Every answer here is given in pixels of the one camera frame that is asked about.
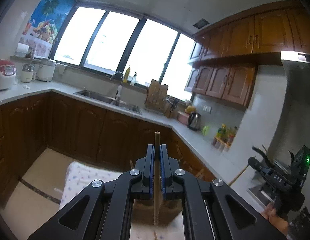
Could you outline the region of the right hand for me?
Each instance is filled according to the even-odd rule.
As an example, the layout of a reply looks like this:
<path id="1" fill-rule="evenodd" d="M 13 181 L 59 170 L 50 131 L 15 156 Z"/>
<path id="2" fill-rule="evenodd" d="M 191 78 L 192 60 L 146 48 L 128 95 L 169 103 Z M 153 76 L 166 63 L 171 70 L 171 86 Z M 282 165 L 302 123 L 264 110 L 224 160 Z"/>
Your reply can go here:
<path id="1" fill-rule="evenodd" d="M 276 209 L 272 203 L 269 203 L 261 212 L 261 215 L 268 220 L 275 228 L 282 232 L 285 236 L 288 234 L 289 223 L 277 215 Z"/>

